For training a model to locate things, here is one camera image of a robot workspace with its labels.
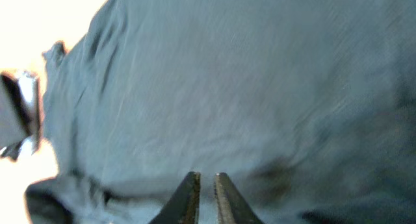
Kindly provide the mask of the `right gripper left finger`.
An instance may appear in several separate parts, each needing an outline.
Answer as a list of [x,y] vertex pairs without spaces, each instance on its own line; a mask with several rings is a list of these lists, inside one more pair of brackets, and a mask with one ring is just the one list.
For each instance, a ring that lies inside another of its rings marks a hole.
[[200,203],[200,173],[189,172],[169,201],[149,224],[197,224]]

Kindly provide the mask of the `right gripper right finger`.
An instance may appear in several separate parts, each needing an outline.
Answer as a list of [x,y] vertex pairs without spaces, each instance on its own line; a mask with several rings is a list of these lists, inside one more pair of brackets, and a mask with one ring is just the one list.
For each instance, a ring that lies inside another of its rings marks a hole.
[[226,173],[214,176],[219,224],[263,224]]

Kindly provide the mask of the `black t-shirt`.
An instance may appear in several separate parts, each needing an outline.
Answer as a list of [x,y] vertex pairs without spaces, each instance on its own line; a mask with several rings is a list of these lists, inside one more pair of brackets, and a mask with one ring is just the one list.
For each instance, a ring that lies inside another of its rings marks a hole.
[[265,223],[415,222],[415,0],[108,0],[45,53],[33,223],[147,223],[189,171]]

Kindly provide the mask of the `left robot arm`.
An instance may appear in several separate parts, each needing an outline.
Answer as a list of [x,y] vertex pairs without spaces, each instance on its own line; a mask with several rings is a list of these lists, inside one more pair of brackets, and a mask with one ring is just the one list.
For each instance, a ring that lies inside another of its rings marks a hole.
[[31,156],[40,144],[40,91],[35,73],[1,72],[1,158]]

